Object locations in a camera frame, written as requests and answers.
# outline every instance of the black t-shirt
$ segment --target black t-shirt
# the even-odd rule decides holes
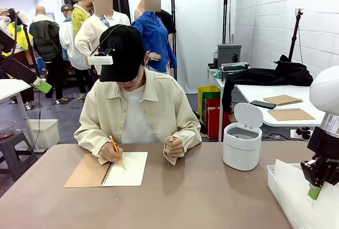
[[[161,12],[156,12],[155,15],[161,19],[165,28],[167,29],[168,34],[176,33],[172,16],[169,13],[167,13],[165,10],[161,10]]]

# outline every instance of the white table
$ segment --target white table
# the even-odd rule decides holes
[[[210,69],[207,66],[207,85],[209,85],[210,76],[212,77],[213,81],[217,85],[218,88],[220,88],[220,114],[219,114],[219,136],[218,136],[218,142],[221,142],[222,137],[222,114],[224,112],[222,108],[222,94],[224,93],[224,86],[225,84],[221,81],[221,79],[215,78],[213,74],[215,74],[218,70],[217,69]]]
[[[27,127],[27,133],[31,142],[31,146],[34,146],[35,139],[33,137],[33,129],[30,124],[30,119],[26,113],[25,105],[22,101],[22,97],[20,92],[24,91],[26,89],[29,89],[31,86],[28,85],[26,82],[22,80],[16,80],[16,79],[1,79],[0,80],[0,102],[2,100],[8,100],[12,96],[17,97],[17,103],[20,108],[20,113],[22,115],[22,119],[26,123]],[[34,151],[38,151],[37,145],[34,148]]]
[[[289,95],[294,98],[302,99],[302,103],[279,106],[279,109],[301,108],[310,114],[314,120],[284,120],[278,121],[268,113],[268,109],[258,107],[264,116],[264,123],[272,127],[316,127],[320,126],[325,113],[319,111],[309,101],[309,87],[300,86],[254,86],[254,85],[236,85],[240,93],[248,103],[253,100],[264,101],[264,98],[270,98],[277,95]]]

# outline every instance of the yellow bag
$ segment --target yellow bag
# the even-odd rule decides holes
[[[202,93],[203,92],[220,92],[217,86],[198,87],[198,114],[202,117]]]

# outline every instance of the open lid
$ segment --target open lid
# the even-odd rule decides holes
[[[245,124],[249,128],[261,127],[264,122],[261,110],[249,103],[238,103],[235,105],[234,116],[238,122]]]

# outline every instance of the gray stool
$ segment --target gray stool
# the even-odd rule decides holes
[[[17,151],[15,149],[15,146],[22,141],[27,144],[27,147],[29,148],[27,151]],[[18,180],[26,169],[38,160],[31,144],[20,130],[16,130],[14,135],[9,138],[0,139],[0,152],[3,154],[3,157],[0,157],[0,163],[6,161],[8,166],[8,169],[0,169],[0,173],[10,173],[14,180]],[[20,162],[19,155],[30,155],[30,157],[25,161]]]

